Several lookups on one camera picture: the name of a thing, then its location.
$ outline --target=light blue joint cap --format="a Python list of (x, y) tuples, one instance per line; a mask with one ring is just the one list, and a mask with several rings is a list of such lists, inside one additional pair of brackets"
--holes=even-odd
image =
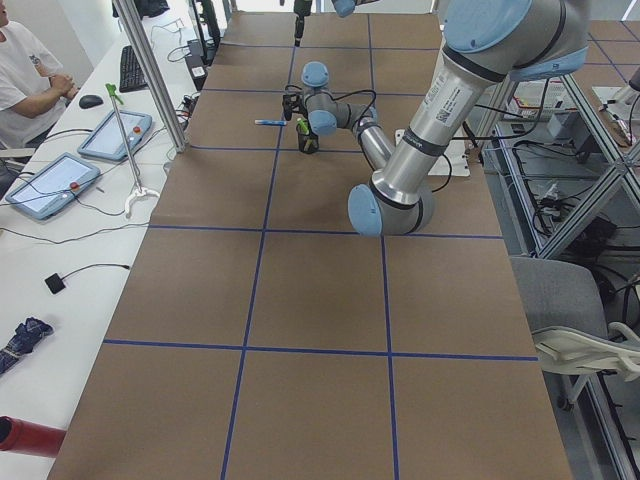
[(358, 185), (349, 194), (349, 220), (356, 232), (367, 237), (382, 234), (382, 214), (376, 197), (367, 185)]
[(344, 18), (355, 11), (356, 2), (354, 0), (334, 0), (333, 8), (336, 9), (336, 13), (340, 18)]
[(376, 110), (376, 107), (369, 107), (369, 110), (371, 110), (371, 118), (373, 118), (377, 122), (378, 121), (378, 110)]
[(338, 120), (336, 116), (326, 110), (314, 110), (309, 112), (309, 125), (313, 133), (319, 137), (327, 137), (336, 133)]
[(322, 62), (309, 62), (302, 69), (302, 82), (308, 87), (322, 88), (329, 83), (329, 69)]
[(509, 36), (527, 16), (533, 0), (452, 0), (444, 38), (456, 52), (476, 53)]
[(529, 82), (531, 80), (542, 80), (568, 75), (584, 65), (584, 62), (587, 61), (587, 51), (588, 47), (585, 47), (582, 50), (556, 58), (555, 60), (538, 63), (519, 70), (512, 70), (509, 76), (514, 82)]

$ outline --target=blue marker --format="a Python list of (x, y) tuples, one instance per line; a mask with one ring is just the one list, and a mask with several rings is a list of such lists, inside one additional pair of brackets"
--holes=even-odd
[(256, 125), (269, 125), (272, 127), (284, 127), (287, 122), (285, 120), (256, 120)]

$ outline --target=umbrella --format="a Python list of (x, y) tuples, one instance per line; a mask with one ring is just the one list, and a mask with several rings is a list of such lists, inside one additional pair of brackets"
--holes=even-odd
[(33, 352), (33, 347), (52, 333), (53, 328), (50, 325), (33, 317), (18, 325), (16, 334), (7, 346), (0, 350), (0, 375), (18, 363), (23, 355)]

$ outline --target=white chair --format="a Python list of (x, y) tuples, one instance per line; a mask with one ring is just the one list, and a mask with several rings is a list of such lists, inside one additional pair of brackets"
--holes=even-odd
[(622, 343), (594, 337), (573, 328), (546, 327), (531, 332), (545, 372), (578, 375), (567, 397), (558, 406), (571, 410), (590, 377), (601, 371), (615, 371), (625, 382), (640, 377), (640, 337), (619, 322), (609, 324), (609, 332), (619, 333)]
[(614, 322), (622, 343), (608, 340), (607, 323), (598, 287), (584, 267), (556, 260), (512, 257), (542, 370), (578, 375), (558, 405), (571, 410), (590, 376), (615, 371), (625, 381), (640, 376), (640, 338), (626, 325)]

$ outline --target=pen holder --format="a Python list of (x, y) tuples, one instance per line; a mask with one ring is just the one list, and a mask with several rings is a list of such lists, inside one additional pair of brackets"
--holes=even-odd
[(298, 150), (309, 155), (318, 151), (320, 143), (315, 133), (311, 131), (308, 131), (308, 133), (303, 132), (300, 124), (296, 125), (296, 132), (298, 133)]
[(66, 433), (17, 418), (0, 417), (0, 450), (55, 458)]

